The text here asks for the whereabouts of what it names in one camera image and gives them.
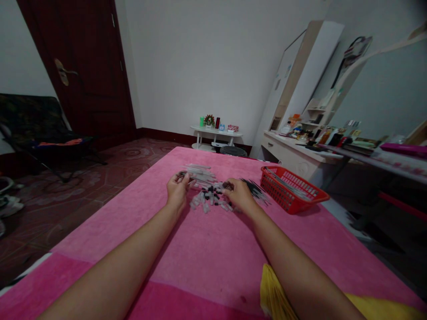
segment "potted plant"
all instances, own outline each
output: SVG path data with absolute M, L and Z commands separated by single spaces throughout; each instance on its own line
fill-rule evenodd
M 214 124 L 214 122 L 215 122 L 215 118 L 214 118 L 214 116 L 213 116 L 213 115 L 207 115 L 207 116 L 205 117 L 205 123 L 206 123 L 206 127 L 207 127 L 208 129 L 211 129 L 211 128 L 212 128 L 212 125 Z

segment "desk drawer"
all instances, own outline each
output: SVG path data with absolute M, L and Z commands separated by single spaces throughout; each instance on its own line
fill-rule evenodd
M 279 154 L 279 142 L 269 136 L 264 135 L 262 137 L 261 146 L 268 150 L 273 156 L 278 158 Z

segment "door frame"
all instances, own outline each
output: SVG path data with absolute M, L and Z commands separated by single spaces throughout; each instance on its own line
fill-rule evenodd
M 70 123 L 71 128 L 73 128 L 73 124 L 76 124 L 78 119 L 75 119 L 73 116 L 71 105 L 68 101 L 67 95 L 64 92 L 64 84 L 61 82 L 58 76 L 58 70 L 55 67 L 55 64 L 53 63 L 51 56 L 49 55 L 49 52 L 46 48 L 46 45 L 44 43 L 43 37 L 41 35 L 41 32 L 37 24 L 36 17 L 32 12 L 32 9 L 28 0 L 16 0 L 16 1 L 19 5 L 22 15 L 24 16 L 24 20 L 28 26 L 28 29 L 30 30 L 31 37 L 34 40 L 37 51 L 40 54 L 40 58 L 43 61 L 43 65 L 46 68 L 50 81 L 52 82 L 53 88 L 55 89 L 55 92 L 58 95 L 58 100 L 62 106 L 62 109 L 64 110 L 65 116 L 67 117 L 67 120 Z M 112 10 L 111 14 L 114 17 L 114 25 L 115 25 L 114 30 L 116 31 L 115 36 L 116 36 L 118 47 L 119 47 L 118 48 L 119 56 L 120 56 L 120 60 L 123 68 L 123 77 L 125 81 L 125 91 L 126 91 L 125 99 L 127 102 L 127 107 L 129 109 L 129 113 L 132 121 L 132 127 L 131 127 L 132 134 L 133 134 L 133 138 L 136 139 L 137 127 L 135 124 L 135 116 L 133 114 L 133 106 L 132 106 L 132 99 L 130 96 L 128 74 L 126 71 L 125 56 L 123 53 L 123 46 L 121 44 L 119 19 L 117 17 L 116 4 L 114 3 L 114 0 L 108 0 L 108 2 Z

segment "wall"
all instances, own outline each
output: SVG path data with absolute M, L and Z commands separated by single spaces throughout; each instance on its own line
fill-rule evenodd
M 212 113 L 238 125 L 237 142 L 251 145 L 283 50 L 328 4 L 126 0 L 137 127 L 192 135 L 190 125 Z
M 332 56 L 314 98 L 323 98 L 331 87 L 344 51 L 358 36 L 373 36 L 366 54 L 405 40 L 427 19 L 424 0 L 335 0 L 326 20 L 345 25 L 340 43 Z
M 139 102 L 137 81 L 135 75 L 135 64 L 133 60 L 132 43 L 129 33 L 128 18 L 126 15 L 125 0 L 115 0 L 117 18 L 119 19 L 119 29 L 123 55 L 125 56 L 126 73 L 128 75 L 130 97 L 132 99 L 133 114 L 137 128 L 142 128 L 142 116 Z
M 0 4 L 0 70 L 1 93 L 56 97 L 16 0 Z M 0 154 L 13 152 L 0 139 Z

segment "brown baseboard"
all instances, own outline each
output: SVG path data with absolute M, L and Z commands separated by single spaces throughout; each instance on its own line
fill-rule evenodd
M 184 135 L 181 133 L 175 133 L 175 132 L 169 132 L 169 131 L 163 131 L 163 130 L 157 130 L 157 129 L 150 129 L 150 128 L 138 128 L 137 136 L 138 138 L 143 138 L 143 137 L 152 138 L 152 139 L 159 139 L 164 141 L 178 142 L 178 143 L 187 144 L 187 145 L 192 145 L 197 141 L 197 137 L 195 136 Z M 213 142 L 213 139 L 203 138 L 203 142 L 210 144 L 211 142 Z M 217 140 L 217 142 L 228 143 L 228 141 L 221 141 L 221 140 Z M 239 147 L 245 150 L 248 153 L 248 155 L 250 154 L 252 146 L 249 146 L 246 144 L 237 144 L 237 143 L 235 143 L 235 145 L 236 147 Z

